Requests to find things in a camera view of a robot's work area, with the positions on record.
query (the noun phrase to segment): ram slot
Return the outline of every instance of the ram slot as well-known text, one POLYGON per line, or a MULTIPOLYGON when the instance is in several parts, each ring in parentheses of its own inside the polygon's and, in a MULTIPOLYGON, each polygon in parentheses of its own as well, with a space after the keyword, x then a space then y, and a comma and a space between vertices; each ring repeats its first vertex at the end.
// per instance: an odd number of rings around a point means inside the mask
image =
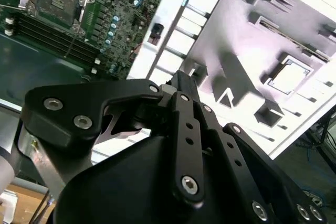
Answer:
MULTIPOLYGON (((21 16, 19 18, 19 23, 23 23, 23 24, 30 24, 32 26, 35 27, 35 29, 41 29, 44 33, 47 33, 48 36, 57 36, 57 38, 61 41, 64 41, 64 43, 66 44, 67 42, 70 44, 73 40, 72 37, 65 35, 55 29, 53 29, 52 27, 49 27, 43 23, 40 23, 36 20, 31 19, 30 17, 27 16, 21 16)), ((85 50, 86 53, 88 55, 97 55, 99 52, 96 48, 93 48, 87 44, 85 44, 84 42, 81 42, 79 40, 75 41, 74 46, 76 48, 78 48, 78 50, 83 51, 85 50)))

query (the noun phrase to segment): wooden surface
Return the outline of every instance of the wooden surface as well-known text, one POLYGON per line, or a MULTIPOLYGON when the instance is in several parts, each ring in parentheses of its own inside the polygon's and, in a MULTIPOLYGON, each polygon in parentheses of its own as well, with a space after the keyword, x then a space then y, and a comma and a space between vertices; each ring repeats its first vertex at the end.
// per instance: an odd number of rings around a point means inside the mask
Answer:
MULTIPOLYGON (((44 195, 14 185, 9 185, 7 190, 15 192, 18 197, 13 224, 28 224, 44 195)), ((53 204, 48 208, 41 223, 45 224, 47 222, 54 207, 55 205, 53 204)))
POLYGON ((5 208, 0 205, 0 223, 4 221, 4 212, 5 212, 5 208))

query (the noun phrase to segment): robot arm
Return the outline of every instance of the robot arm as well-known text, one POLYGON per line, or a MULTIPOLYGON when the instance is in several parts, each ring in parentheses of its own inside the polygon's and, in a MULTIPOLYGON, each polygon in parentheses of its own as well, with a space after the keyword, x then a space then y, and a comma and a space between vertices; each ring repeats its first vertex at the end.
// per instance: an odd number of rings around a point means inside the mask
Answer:
POLYGON ((57 200, 51 223, 327 223, 234 123, 222 128, 178 71, 29 91, 16 145, 57 200), (96 142, 151 136, 92 166, 96 142))

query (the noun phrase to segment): green circuit board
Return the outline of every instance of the green circuit board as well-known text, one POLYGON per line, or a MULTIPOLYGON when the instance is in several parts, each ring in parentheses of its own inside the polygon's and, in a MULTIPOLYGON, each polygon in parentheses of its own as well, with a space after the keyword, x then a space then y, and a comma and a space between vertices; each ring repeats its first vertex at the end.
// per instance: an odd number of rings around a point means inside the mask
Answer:
POLYGON ((98 79, 125 79, 161 0, 0 0, 0 32, 98 79))

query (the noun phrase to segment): electronic component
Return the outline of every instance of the electronic component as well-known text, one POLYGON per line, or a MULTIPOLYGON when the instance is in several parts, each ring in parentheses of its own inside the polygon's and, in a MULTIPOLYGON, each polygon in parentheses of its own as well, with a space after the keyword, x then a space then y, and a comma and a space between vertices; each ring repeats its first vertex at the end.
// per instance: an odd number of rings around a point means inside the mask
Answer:
POLYGON ((110 62, 129 62, 129 52, 142 42, 160 0, 4 0, 18 11, 2 8, 0 31, 33 48, 51 52, 91 72, 92 63, 102 79, 125 79, 131 68, 116 68, 110 62), (139 6, 134 8, 134 1, 139 6))
POLYGON ((152 32, 149 36, 148 42, 156 46, 159 40, 161 39, 161 34, 163 32, 163 29, 164 29, 164 26, 162 24, 155 23, 152 28, 152 32))
POLYGON ((78 2, 79 0, 37 0, 36 9, 42 17, 50 16, 72 26, 78 2))
POLYGON ((101 25, 98 25, 98 24, 95 24, 94 26, 95 26, 95 27, 94 27, 95 30, 101 30, 101 28, 102 28, 102 26, 101 26, 101 25))
POLYGON ((93 74, 97 74, 97 70, 96 70, 95 68, 92 68, 92 69, 91 69, 91 73, 93 73, 93 74))
POLYGON ((99 65, 100 64, 100 59, 96 58, 94 62, 95 62, 94 64, 99 65))

